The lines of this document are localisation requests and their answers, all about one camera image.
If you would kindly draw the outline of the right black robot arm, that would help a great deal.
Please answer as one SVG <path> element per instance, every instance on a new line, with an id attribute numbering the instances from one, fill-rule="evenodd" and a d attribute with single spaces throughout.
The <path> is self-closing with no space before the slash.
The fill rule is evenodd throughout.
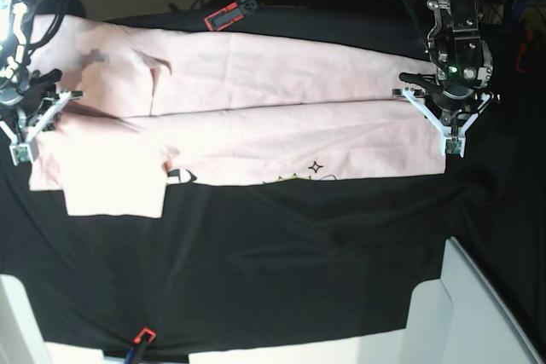
<path id="1" fill-rule="evenodd" d="M 34 52 L 61 28 L 69 1 L 58 1 L 44 35 L 32 42 L 36 0 L 1 0 L 1 131 L 9 138 L 15 166 L 36 161 L 38 135 L 53 130 L 64 107 L 84 95 L 57 87 L 62 76 L 59 69 L 45 74 L 28 69 Z"/>

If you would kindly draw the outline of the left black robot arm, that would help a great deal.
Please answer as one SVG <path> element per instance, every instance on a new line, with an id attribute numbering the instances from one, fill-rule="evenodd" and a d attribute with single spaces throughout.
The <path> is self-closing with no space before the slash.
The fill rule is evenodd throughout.
<path id="1" fill-rule="evenodd" d="M 493 101 L 487 91 L 493 57 L 480 36 L 483 0 L 427 0 L 433 26 L 426 32 L 410 0 L 402 0 L 436 71 L 433 74 L 402 72 L 406 85 L 393 90 L 417 108 L 440 134 L 443 155 L 463 156 L 466 134 Z"/>

